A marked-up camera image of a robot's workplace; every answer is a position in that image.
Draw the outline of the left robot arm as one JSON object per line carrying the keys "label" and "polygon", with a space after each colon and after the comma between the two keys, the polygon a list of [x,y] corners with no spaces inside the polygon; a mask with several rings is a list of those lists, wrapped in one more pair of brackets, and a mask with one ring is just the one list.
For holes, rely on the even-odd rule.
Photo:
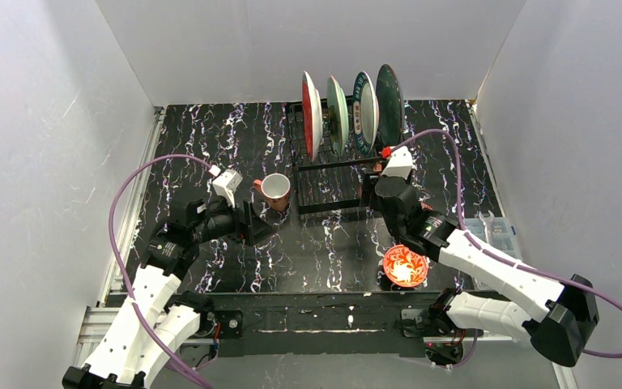
{"label": "left robot arm", "polygon": [[128,285],[128,295],[96,349],[80,367],[71,366],[64,388],[149,388],[166,364],[201,387],[210,385],[176,355],[177,349],[209,323],[213,301],[199,293],[175,293],[201,244],[230,237],[255,246],[275,232],[250,202],[230,206],[223,196],[186,204],[162,219]]}

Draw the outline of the green rim lettered plate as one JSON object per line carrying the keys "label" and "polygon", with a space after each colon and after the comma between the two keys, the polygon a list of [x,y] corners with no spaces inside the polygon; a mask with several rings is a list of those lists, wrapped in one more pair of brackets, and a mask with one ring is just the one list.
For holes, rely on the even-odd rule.
{"label": "green rim lettered plate", "polygon": [[365,71],[361,71],[354,82],[352,122],[356,147],[367,156],[372,152],[377,138],[379,108],[375,87]]}

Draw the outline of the large brown mug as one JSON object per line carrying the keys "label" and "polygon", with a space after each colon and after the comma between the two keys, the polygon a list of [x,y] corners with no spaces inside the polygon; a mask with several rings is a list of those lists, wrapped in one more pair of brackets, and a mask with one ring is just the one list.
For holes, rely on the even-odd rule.
{"label": "large brown mug", "polygon": [[253,188],[261,194],[269,207],[284,212],[289,205],[291,182],[281,173],[273,173],[253,181]]}

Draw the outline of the black wire dish rack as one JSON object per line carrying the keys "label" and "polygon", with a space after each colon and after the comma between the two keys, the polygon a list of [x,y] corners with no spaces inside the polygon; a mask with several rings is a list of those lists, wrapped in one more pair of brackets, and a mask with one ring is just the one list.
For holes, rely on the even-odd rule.
{"label": "black wire dish rack", "polygon": [[376,211],[378,200],[373,189],[378,172],[374,168],[386,165],[381,157],[380,141],[365,155],[356,146],[351,132],[344,153],[337,156],[329,135],[326,100],[322,100],[323,138],[316,159],[312,160],[306,144],[302,103],[286,104],[285,113],[296,185],[294,204],[299,217],[310,220],[364,208]]}

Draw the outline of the dark blue glazed plate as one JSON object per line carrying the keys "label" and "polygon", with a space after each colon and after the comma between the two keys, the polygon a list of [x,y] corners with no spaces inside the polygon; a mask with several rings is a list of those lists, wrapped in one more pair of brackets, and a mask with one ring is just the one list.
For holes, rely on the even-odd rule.
{"label": "dark blue glazed plate", "polygon": [[403,141],[405,107],[398,77],[389,64],[383,64],[378,72],[376,96],[379,109],[376,145],[395,146]]}

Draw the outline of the light green flower plate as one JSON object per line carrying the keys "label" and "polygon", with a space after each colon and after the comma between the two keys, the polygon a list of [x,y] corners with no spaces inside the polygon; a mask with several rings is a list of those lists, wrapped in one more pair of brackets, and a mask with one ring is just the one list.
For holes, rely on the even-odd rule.
{"label": "light green flower plate", "polygon": [[344,90],[337,79],[331,75],[327,79],[327,117],[330,141],[333,152],[342,157],[345,152],[349,132],[349,116]]}

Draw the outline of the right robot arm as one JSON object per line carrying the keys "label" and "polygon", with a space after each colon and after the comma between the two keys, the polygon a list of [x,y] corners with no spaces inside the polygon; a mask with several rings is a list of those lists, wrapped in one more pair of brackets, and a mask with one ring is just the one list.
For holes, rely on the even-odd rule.
{"label": "right robot arm", "polygon": [[478,239],[455,220],[421,205],[401,177],[367,176],[361,202],[383,216],[394,240],[408,253],[397,271],[414,271],[416,255],[463,271],[502,295],[477,297],[443,291],[428,309],[439,331],[480,329],[530,342],[548,360],[573,367],[599,322],[592,283],[583,276],[556,281]]}

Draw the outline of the red teal floral plate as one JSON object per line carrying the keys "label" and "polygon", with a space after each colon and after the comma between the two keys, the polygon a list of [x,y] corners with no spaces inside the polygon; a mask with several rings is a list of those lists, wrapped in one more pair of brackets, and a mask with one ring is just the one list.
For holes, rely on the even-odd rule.
{"label": "red teal floral plate", "polygon": [[322,141],[322,106],[319,92],[307,71],[301,84],[305,145],[309,160],[315,162]]}

